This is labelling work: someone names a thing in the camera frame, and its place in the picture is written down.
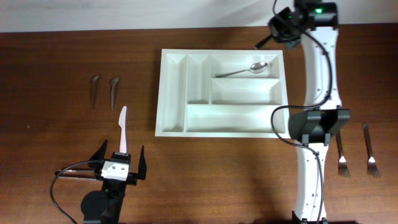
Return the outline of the metal fork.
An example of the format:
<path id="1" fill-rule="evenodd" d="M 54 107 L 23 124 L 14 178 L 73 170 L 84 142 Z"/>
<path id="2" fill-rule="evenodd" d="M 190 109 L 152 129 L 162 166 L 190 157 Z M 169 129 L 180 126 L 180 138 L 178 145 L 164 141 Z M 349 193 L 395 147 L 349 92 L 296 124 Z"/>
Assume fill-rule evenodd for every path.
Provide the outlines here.
<path id="1" fill-rule="evenodd" d="M 376 160 L 374 159 L 373 155 L 373 149 L 371 145 L 371 138 L 370 138 L 370 132 L 369 132 L 369 125 L 368 123 L 363 123 L 363 133 L 364 133 L 364 139 L 366 143 L 366 149 L 368 152 L 368 161 L 367 161 L 367 168 L 368 168 L 368 175 L 371 175 L 375 178 L 380 178 L 381 175 L 377 169 L 377 164 Z"/>
<path id="2" fill-rule="evenodd" d="M 340 132 L 336 133 L 335 139 L 336 139 L 336 146 L 337 146 L 338 155 L 339 155 L 339 159 L 338 159 L 338 175 L 343 176 L 344 178 L 350 178 L 351 174 L 349 172 L 347 161 L 346 161 L 345 156 L 344 156 L 343 145 L 342 145 L 341 133 Z"/>

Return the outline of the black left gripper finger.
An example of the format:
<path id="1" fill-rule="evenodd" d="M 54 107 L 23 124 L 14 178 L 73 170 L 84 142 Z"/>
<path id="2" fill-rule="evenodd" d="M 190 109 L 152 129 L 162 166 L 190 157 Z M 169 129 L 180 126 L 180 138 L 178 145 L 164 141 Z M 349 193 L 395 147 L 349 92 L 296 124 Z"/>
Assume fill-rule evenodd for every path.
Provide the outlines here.
<path id="1" fill-rule="evenodd" d="M 139 158 L 139 165 L 138 165 L 138 179 L 145 180 L 147 174 L 147 164 L 144 154 L 144 145 L 141 147 L 140 158 Z"/>
<path id="2" fill-rule="evenodd" d="M 91 161 L 102 161 L 106 153 L 106 148 L 108 145 L 108 140 L 105 139 L 101 147 L 90 157 Z"/>

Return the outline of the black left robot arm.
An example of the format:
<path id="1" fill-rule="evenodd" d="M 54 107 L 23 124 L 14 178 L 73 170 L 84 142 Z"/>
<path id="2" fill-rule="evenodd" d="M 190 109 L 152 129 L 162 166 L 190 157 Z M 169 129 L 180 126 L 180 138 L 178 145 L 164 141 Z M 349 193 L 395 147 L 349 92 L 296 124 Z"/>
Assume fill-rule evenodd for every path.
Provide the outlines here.
<path id="1" fill-rule="evenodd" d="M 131 155 L 114 152 L 110 159 L 104 157 L 108 142 L 90 157 L 95 179 L 102 181 L 101 190 L 94 190 L 81 201 L 83 223 L 118 223 L 128 185 L 145 180 L 147 165 L 144 148 L 141 148 L 138 172 L 129 172 Z"/>

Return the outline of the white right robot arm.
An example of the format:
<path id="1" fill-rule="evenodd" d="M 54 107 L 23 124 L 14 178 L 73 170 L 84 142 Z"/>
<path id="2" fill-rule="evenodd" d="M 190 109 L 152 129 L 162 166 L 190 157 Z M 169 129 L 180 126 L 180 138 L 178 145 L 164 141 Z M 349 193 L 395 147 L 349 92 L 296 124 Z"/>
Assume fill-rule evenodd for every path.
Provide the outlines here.
<path id="1" fill-rule="evenodd" d="M 342 107 L 336 78 L 338 6 L 334 2 L 295 1 L 294 8 L 275 12 L 268 26 L 270 39 L 288 48 L 302 44 L 305 56 L 305 101 L 289 109 L 289 139 L 297 151 L 298 193 L 292 223 L 327 223 L 324 205 L 325 159 L 330 141 L 350 119 Z"/>

